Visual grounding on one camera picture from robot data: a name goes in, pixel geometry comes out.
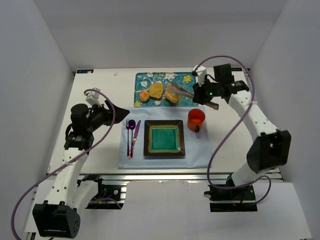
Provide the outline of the light toast slice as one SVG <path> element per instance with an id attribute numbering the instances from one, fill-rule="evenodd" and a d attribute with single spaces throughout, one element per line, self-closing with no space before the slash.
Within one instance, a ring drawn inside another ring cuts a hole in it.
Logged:
<path id="1" fill-rule="evenodd" d="M 164 94 L 164 97 L 171 103 L 173 104 L 176 104 L 179 99 L 180 99 L 180 95 L 177 94 L 177 93 L 174 93 L 174 91 L 172 90 L 172 84 L 171 83 L 168 83 L 167 84 L 167 87 L 166 87 L 166 90 L 165 90 L 165 94 Z"/>

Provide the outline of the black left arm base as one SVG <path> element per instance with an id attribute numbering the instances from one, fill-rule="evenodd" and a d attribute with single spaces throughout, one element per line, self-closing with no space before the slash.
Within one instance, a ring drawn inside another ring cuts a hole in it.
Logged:
<path id="1" fill-rule="evenodd" d="M 97 185 L 97 193 L 91 198 L 91 202 L 86 209 L 92 210 L 119 210 L 123 206 L 127 192 L 127 182 L 121 180 L 107 179 L 102 175 L 85 175 L 77 181 L 78 186 L 81 182 L 92 181 Z"/>

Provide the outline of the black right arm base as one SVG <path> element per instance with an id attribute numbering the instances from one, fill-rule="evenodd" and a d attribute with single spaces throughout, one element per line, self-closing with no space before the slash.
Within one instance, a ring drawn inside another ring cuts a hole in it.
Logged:
<path id="1" fill-rule="evenodd" d="M 236 189 L 217 189 L 208 186 L 203 193 L 209 197 L 212 213 L 257 212 L 256 195 L 252 185 Z"/>

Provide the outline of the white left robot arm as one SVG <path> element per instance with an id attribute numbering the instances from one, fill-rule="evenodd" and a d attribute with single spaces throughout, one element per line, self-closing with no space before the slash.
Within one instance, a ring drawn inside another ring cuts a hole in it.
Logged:
<path id="1" fill-rule="evenodd" d="M 34 205 L 32 215 L 41 237 L 73 239 L 77 236 L 81 217 L 89 201 L 99 192 L 94 181 L 78 183 L 81 169 L 94 142 L 93 133 L 99 127 L 118 124 L 130 113 L 113 104 L 79 103 L 71 108 L 71 124 L 65 132 L 61 169 L 43 203 Z"/>

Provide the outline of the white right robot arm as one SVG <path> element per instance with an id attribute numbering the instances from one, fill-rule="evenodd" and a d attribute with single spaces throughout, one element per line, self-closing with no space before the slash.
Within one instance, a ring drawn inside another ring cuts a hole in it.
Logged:
<path id="1" fill-rule="evenodd" d="M 269 170 L 284 166 L 288 162 L 292 136 L 288 130 L 279 130 L 271 123 L 254 100 L 254 88 L 242 80 L 235 80 L 229 63 L 213 68 L 214 81 L 208 79 L 207 69 L 195 66 L 192 75 L 197 82 L 193 85 L 193 101 L 215 110 L 218 104 L 211 100 L 220 97 L 239 115 L 252 138 L 252 146 L 246 154 L 246 163 L 232 173 L 226 190 L 247 187 Z"/>

